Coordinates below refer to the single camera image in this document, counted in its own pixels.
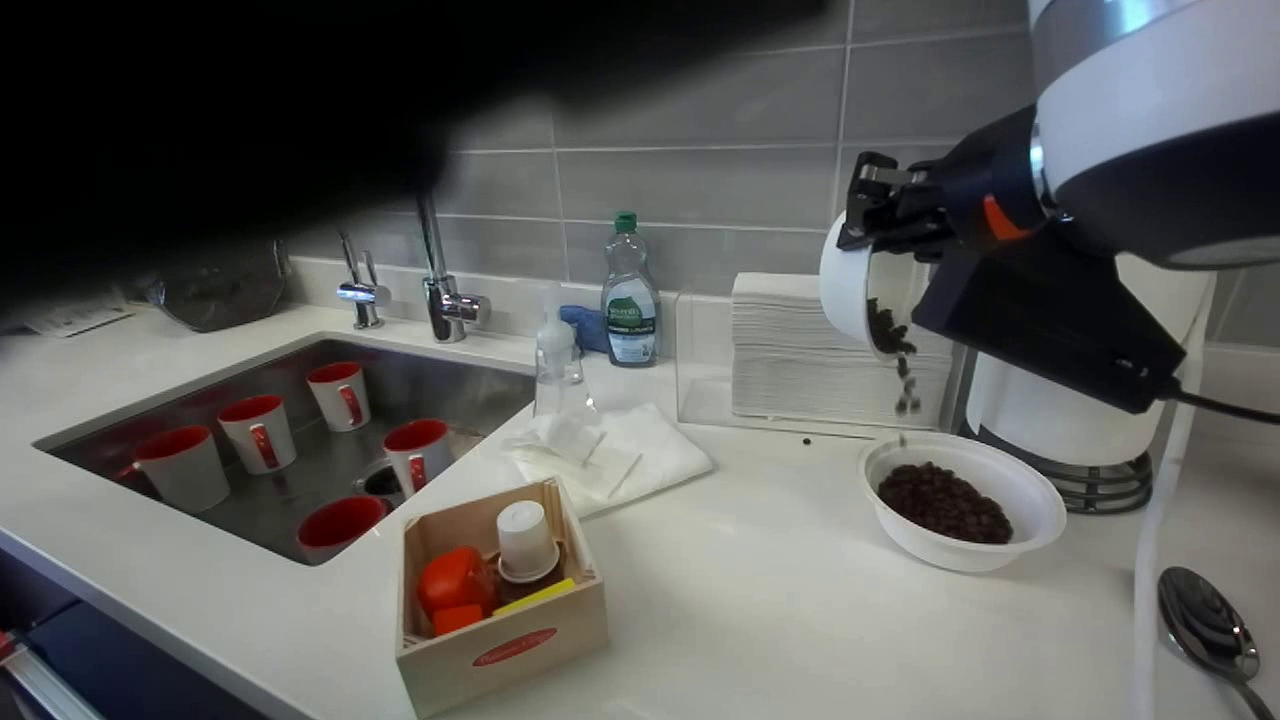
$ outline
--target stainless steel sink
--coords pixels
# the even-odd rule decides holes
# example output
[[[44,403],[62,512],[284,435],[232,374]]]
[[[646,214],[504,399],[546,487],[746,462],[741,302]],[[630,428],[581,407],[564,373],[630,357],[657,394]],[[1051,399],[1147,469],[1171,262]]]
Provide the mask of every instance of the stainless steel sink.
[[[359,430],[329,430],[303,382],[310,367],[324,358],[365,358],[374,418]],[[278,474],[250,474],[235,458],[235,447],[216,428],[216,412],[252,391],[284,391],[289,403],[295,462]],[[534,374],[519,373],[317,337],[65,428],[38,441],[38,447],[166,502],[157,487],[133,471],[138,442],[174,425],[209,425],[232,494],[212,512],[190,514],[200,514],[205,525],[216,525],[289,560],[314,565],[295,540],[295,528],[310,512],[354,491],[374,491],[387,502],[403,498],[380,447],[387,428],[417,416],[439,416],[451,428],[451,457],[463,457],[530,399]]]

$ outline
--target white countertop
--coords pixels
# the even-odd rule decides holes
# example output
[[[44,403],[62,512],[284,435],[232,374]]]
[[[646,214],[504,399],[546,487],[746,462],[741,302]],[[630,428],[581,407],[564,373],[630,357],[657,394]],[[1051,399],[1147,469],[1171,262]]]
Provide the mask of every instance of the white countertop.
[[[252,358],[299,337],[355,337],[343,306],[295,306],[197,337],[162,311],[80,341],[0,341],[0,544],[274,717],[411,717],[397,672],[403,518],[519,485],[481,442],[324,567],[303,567],[32,441]],[[451,347],[425,325],[355,341],[530,367],[525,337]],[[1277,357],[1211,358],[1222,394],[1280,407]],[[596,373],[665,391],[671,367]],[[972,717],[1131,710],[1131,557],[1140,514],[1071,514],[1063,540],[995,574],[895,552],[858,485],[861,441],[685,428],[717,471],[584,525],[614,645],[458,717]],[[1211,574],[1266,646],[1280,705],[1280,430],[1202,416],[1166,560]],[[1228,692],[1157,646],[1157,717],[1236,717]]]

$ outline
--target coffee grounds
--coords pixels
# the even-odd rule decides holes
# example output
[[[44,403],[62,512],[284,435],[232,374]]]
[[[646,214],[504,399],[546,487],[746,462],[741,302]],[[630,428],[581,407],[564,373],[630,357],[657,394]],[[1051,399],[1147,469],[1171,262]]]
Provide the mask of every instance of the coffee grounds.
[[[970,478],[936,462],[899,462],[882,485],[882,498],[931,533],[1010,544],[1012,528],[995,498],[979,494]]]

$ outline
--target gray tile backsplash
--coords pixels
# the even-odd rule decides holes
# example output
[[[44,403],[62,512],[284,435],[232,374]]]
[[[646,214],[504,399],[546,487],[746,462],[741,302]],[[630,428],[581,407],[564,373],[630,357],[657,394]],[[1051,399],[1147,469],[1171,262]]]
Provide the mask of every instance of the gray tile backsplash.
[[[445,253],[459,273],[601,282],[610,219],[637,207],[665,293],[729,295],[738,273],[818,273],[858,150],[931,161],[1030,98],[1023,0],[834,0],[594,112],[481,114],[439,185]],[[425,262],[410,201],[343,226],[380,262]],[[284,248],[338,256],[338,226]],[[1272,306],[1280,269],[1225,273],[1211,337],[1280,347]]]

